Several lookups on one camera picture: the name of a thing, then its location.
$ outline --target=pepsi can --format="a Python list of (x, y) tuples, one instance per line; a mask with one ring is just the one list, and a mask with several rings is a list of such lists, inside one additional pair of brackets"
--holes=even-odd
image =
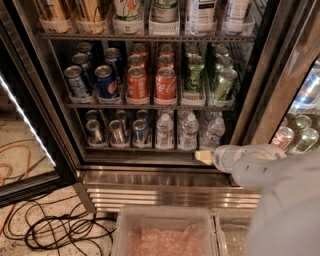
[(113, 70), (106, 65), (97, 67), (94, 71), (96, 76), (96, 84), (100, 97), (105, 99), (119, 97), (119, 89)]

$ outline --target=refrigerator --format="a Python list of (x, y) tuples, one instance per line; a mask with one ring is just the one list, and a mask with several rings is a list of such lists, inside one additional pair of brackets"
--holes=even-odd
[[(1, 50), (6, 56), (0, 71), (11, 72), (19, 80), (18, 83), (4, 79), (2, 85), (7, 84), (7, 93), (27, 113), (31, 127), (55, 162), (54, 171), (49, 174), (4, 186), (1, 205), (73, 185), (87, 211), (93, 213), (117, 212), (125, 204), (196, 206), (227, 212), (250, 211), (256, 207), (259, 193), (242, 189), (228, 174), (195, 159), (194, 152), (201, 146), (199, 137), (195, 150), (181, 150), (175, 130), (173, 148), (157, 148), (154, 120), (158, 110), (173, 110), (177, 127), (177, 112), (192, 109), (201, 126), (206, 111), (222, 111), (226, 131), (221, 144), (271, 143), (318, 58), (319, 1), (254, 0), (249, 21), (253, 24), (252, 33), (221, 32), (205, 36), (186, 32), (187, 6), (184, 1), (179, 4), (175, 35), (152, 33), (152, 22), (148, 21), (151, 1), (145, 1), (147, 11), (142, 33), (115, 33), (112, 31), (116, 30), (115, 24), (109, 22), (107, 25), (113, 28), (108, 27), (108, 33), (88, 34), (77, 29), (70, 33), (44, 31), (39, 23), (37, 1), (0, 1)], [(188, 105), (182, 103), (179, 91), (176, 105), (169, 106), (155, 104), (153, 94), (145, 105), (125, 104), (125, 100), (120, 104), (101, 104), (97, 99), (84, 103), (72, 101), (64, 71), (72, 65), (77, 45), (84, 41), (98, 42), (103, 50), (122, 42), (126, 46), (122, 54), (127, 57), (134, 42), (147, 42), (152, 62), (160, 43), (174, 43), (179, 56), (185, 43), (199, 44), (203, 53), (209, 42), (224, 43), (230, 49), (238, 74), (234, 102), (221, 107), (208, 103), (206, 98), (203, 105)], [(177, 61), (183, 65), (182, 58), (178, 57)], [(207, 95), (209, 85), (204, 81)], [(27, 101), (31, 110), (24, 105)], [(153, 118), (150, 148), (134, 147), (132, 141), (126, 148), (113, 147), (111, 141), (105, 147), (90, 145), (85, 120), (90, 110), (104, 113), (107, 119), (117, 110), (125, 110), (131, 116), (138, 110), (147, 110)]]

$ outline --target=bottle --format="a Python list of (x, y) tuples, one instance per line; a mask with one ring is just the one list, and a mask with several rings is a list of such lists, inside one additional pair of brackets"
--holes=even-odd
[(224, 120), (221, 117), (209, 122), (207, 130), (204, 135), (204, 142), (202, 148), (215, 149), (220, 145), (220, 138), (225, 132)]
[(199, 130), (199, 122), (193, 113), (184, 119), (181, 133), (179, 136), (179, 147), (184, 150), (192, 150), (197, 147), (197, 135)]
[(169, 114), (164, 113), (157, 122), (156, 147), (160, 149), (173, 148), (173, 121)]

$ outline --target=red can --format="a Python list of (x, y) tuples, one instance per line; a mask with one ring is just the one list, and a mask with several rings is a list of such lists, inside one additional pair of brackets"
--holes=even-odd
[(147, 73), (143, 67), (132, 67), (127, 74), (128, 97), (145, 99), (148, 97)]
[(176, 97), (177, 76), (172, 68), (160, 68), (156, 74), (155, 97), (172, 100)]

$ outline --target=blue can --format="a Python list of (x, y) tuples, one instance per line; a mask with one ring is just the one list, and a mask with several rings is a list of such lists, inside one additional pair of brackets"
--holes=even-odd
[(101, 98), (112, 99), (119, 97), (119, 89), (112, 68), (102, 65), (95, 69), (94, 74)]
[(320, 95), (320, 70), (311, 70), (296, 99), (297, 104), (310, 104)]
[(66, 68), (64, 76), (73, 97), (87, 98), (91, 95), (89, 82), (81, 67), (74, 65)]

